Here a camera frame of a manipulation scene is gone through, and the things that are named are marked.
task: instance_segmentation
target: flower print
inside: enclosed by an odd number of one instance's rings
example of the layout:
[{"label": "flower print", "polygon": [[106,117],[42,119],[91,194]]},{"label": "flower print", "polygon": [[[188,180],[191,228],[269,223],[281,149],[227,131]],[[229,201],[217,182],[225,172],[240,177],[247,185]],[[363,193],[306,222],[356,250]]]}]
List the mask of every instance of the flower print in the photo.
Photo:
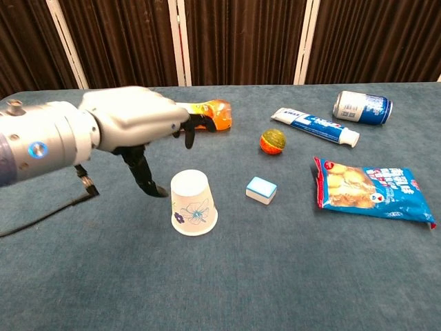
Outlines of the flower print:
[{"label": "flower print", "polygon": [[206,222],[205,219],[207,218],[209,211],[207,205],[208,199],[204,200],[202,203],[190,203],[186,208],[181,208],[181,214],[184,216],[184,219],[191,224],[198,225],[200,222]]},{"label": "flower print", "polygon": [[179,213],[174,213],[174,218],[178,221],[179,224],[184,223],[184,218]]}]

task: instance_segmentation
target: ball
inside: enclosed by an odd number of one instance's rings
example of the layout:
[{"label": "ball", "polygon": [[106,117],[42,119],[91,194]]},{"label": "ball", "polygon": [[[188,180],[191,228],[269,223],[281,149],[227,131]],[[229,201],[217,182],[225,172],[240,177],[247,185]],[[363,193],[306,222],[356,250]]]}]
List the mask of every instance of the ball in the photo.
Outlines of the ball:
[{"label": "ball", "polygon": [[260,148],[270,155],[282,152],[286,144],[286,138],[282,131],[277,129],[266,130],[260,136]]}]

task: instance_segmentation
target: brown curtain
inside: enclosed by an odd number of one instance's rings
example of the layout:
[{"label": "brown curtain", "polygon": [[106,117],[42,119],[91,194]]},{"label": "brown curtain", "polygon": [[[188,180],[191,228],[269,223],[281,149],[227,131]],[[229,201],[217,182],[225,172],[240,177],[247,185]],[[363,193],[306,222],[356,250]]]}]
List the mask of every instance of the brown curtain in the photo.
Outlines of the brown curtain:
[{"label": "brown curtain", "polygon": [[185,0],[192,85],[292,84],[306,0]]},{"label": "brown curtain", "polygon": [[0,1],[0,99],[77,87],[46,1]]},{"label": "brown curtain", "polygon": [[321,0],[306,83],[436,81],[441,1]]},{"label": "brown curtain", "polygon": [[178,85],[166,0],[59,0],[91,88]]}]

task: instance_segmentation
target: blue lid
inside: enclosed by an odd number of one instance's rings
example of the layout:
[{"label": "blue lid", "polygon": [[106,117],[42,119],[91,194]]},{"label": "blue lid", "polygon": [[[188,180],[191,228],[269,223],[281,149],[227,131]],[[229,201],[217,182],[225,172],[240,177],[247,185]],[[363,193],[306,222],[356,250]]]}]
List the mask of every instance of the blue lid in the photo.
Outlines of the blue lid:
[{"label": "blue lid", "polygon": [[250,190],[268,199],[274,193],[276,188],[276,184],[261,179],[260,177],[254,177],[247,185],[247,190]]}]

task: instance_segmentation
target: orange bottle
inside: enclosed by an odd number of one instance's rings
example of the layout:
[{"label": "orange bottle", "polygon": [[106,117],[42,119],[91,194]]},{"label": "orange bottle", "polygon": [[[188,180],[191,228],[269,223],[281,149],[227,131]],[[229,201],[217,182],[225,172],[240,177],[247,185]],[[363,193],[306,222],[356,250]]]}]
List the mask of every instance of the orange bottle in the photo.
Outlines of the orange bottle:
[{"label": "orange bottle", "polygon": [[225,100],[211,100],[202,103],[176,103],[185,108],[190,114],[204,114],[213,119],[217,131],[226,130],[232,126],[232,107]]}]

